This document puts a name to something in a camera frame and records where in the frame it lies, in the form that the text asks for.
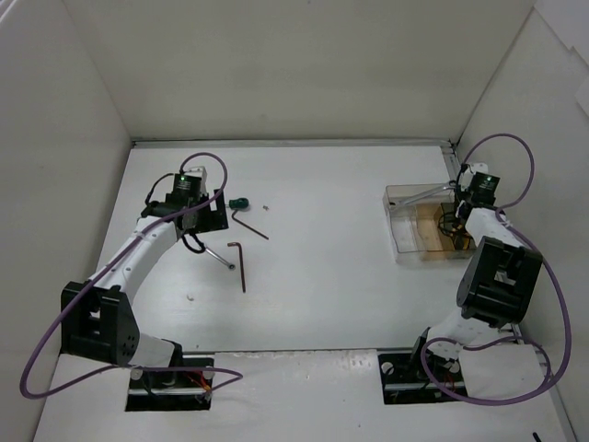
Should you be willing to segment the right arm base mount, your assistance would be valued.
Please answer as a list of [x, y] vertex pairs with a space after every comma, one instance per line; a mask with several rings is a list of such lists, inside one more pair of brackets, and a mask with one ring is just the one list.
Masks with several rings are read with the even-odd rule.
[[[381, 390], [385, 405], [434, 404], [456, 401], [432, 383], [421, 360], [410, 350], [378, 353]], [[466, 383], [459, 364], [437, 356], [426, 356], [434, 377], [452, 392], [468, 396]]]

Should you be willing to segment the small silver ratchet wrench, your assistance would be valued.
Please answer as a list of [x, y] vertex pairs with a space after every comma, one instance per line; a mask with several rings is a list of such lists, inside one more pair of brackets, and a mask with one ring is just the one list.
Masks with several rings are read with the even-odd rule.
[[223, 258], [220, 254], [218, 254], [217, 252], [213, 251], [210, 248], [206, 248], [205, 252], [208, 253], [211, 257], [213, 257], [215, 260], [217, 260], [218, 262], [220, 262], [221, 264], [224, 265], [224, 267], [226, 267], [228, 270], [230, 271], [234, 271], [236, 269], [236, 266], [228, 261], [227, 259]]

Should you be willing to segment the brown hex key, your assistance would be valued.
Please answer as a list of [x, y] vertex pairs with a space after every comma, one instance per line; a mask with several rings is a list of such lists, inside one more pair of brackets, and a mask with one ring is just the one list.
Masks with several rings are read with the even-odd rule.
[[256, 227], [254, 227], [253, 225], [251, 225], [250, 223], [245, 222], [244, 220], [241, 219], [240, 217], [241, 211], [240, 210], [233, 210], [232, 214], [231, 214], [231, 218], [232, 220], [238, 224], [239, 226], [245, 228], [246, 230], [252, 232], [253, 234], [257, 235], [260, 238], [263, 238], [264, 240], [269, 240], [270, 238], [263, 233], [261, 230], [257, 229]]
[[246, 283], [246, 276], [245, 276], [245, 265], [244, 265], [245, 262], [244, 262], [243, 247], [239, 242], [236, 242], [236, 241], [228, 242], [227, 247], [237, 249], [241, 290], [242, 290], [243, 294], [246, 294], [247, 293], [247, 283]]

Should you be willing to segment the large silver ratchet wrench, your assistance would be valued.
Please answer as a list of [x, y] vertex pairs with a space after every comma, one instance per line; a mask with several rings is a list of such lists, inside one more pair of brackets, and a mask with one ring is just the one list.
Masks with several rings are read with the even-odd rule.
[[455, 190], [455, 187], [456, 187], [456, 185], [452, 181], [449, 181], [448, 183], [431, 188], [427, 191], [412, 195], [411, 197], [401, 200], [398, 204], [399, 205], [412, 205], [412, 204], [415, 204], [417, 202], [420, 202], [424, 199], [430, 198], [432, 196], [435, 196], [435, 195], [443, 193], [443, 192], [453, 192]]

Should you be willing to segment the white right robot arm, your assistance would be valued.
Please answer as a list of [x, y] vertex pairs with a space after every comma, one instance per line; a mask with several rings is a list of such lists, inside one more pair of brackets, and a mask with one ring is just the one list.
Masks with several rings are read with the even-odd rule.
[[456, 292], [456, 309], [427, 328], [407, 357], [415, 378], [430, 378], [440, 359], [456, 361], [462, 347], [491, 329], [521, 322], [527, 312], [543, 258], [498, 218], [499, 181], [484, 163], [465, 164], [456, 177], [456, 217], [475, 250]]

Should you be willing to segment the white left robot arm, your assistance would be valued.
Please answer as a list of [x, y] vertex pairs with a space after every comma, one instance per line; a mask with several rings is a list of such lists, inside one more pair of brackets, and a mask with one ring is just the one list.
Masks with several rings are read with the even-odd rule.
[[84, 283], [70, 282], [61, 294], [66, 316], [61, 323], [61, 350], [120, 367], [151, 367], [161, 385], [183, 377], [179, 343], [140, 331], [133, 300], [159, 259], [178, 241], [228, 227], [222, 190], [206, 191], [203, 167], [174, 176], [164, 201], [149, 201], [133, 233], [108, 264], [106, 272]]

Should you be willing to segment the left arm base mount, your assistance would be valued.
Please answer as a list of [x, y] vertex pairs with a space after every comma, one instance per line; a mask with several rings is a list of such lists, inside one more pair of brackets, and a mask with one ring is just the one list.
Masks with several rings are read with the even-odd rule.
[[214, 374], [195, 370], [214, 366], [210, 356], [188, 355], [183, 365], [189, 371], [131, 371], [126, 397], [126, 412], [195, 412], [211, 408]]

